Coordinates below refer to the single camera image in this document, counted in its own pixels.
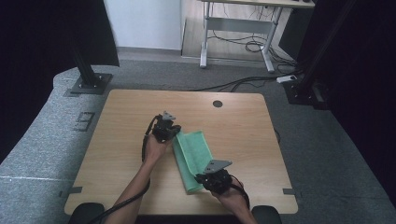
green towel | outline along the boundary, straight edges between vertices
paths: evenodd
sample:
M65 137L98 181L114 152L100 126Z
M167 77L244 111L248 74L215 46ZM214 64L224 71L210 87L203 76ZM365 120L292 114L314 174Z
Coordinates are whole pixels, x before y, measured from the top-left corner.
M198 184L194 177L203 174L204 169L213 159L202 131L195 133L180 131L173 140L173 149L186 191L191 193L202 189L202 184Z

gray carpet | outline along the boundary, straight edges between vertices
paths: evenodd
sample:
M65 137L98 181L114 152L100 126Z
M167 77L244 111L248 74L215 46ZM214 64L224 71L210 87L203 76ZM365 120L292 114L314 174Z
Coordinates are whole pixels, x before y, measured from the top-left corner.
M110 90L186 91L266 76L264 68L203 70L196 63L120 61L120 68L93 68L114 75L106 92L65 97L78 70L58 75L42 111L1 164L0 223L67 223L64 193L73 185ZM330 111L288 104L274 81L253 84L260 87L242 85L237 91L264 95L299 204L297 214L281 215L283 223L396 223L387 194ZM86 132L76 131L81 112L94 113Z

table top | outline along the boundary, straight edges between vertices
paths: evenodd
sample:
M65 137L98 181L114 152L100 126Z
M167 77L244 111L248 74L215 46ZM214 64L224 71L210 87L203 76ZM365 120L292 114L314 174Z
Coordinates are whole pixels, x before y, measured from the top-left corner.
M214 107L221 101L222 107ZM184 133L202 130L214 159L245 185L251 207L272 205L281 214L298 210L276 134L257 93L114 90L106 100L64 211L81 203L113 206L141 165L143 135L164 110ZM187 194L171 146L151 175L141 215L221 215L228 212L209 191Z
M241 5L254 5L254 6L268 6L268 7L306 7L311 8L315 3L310 0L306 3L303 0L200 0L202 2L212 3L226 3L226 4L241 4Z

table leg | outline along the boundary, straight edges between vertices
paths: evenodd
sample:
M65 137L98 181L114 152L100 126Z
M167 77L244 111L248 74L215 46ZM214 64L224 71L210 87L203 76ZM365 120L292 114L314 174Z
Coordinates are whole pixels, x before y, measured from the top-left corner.
M204 41L202 42L201 46L201 62L200 67L206 68L206 59L207 59L207 24L209 23L209 9L210 9L210 2L206 3L205 9L205 20L204 20Z
M262 57L264 58L265 65L267 65L267 70L268 70L269 73L274 73L275 72L274 67L272 65L272 62L271 62L271 57L268 54L268 50L269 50L269 48L271 46L271 42L272 42L272 40L274 38L275 30L276 30L277 24L279 22L280 14L282 13L282 9L283 9L283 7L277 7L276 8L275 17L274 17L274 20L273 20L273 24L271 26L270 33L268 33L267 41L265 43L265 46L262 47Z

white wall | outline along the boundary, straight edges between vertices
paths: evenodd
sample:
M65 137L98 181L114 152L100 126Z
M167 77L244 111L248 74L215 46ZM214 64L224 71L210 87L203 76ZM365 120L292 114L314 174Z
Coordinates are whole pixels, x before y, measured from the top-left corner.
M183 0L105 0L117 47L181 49Z

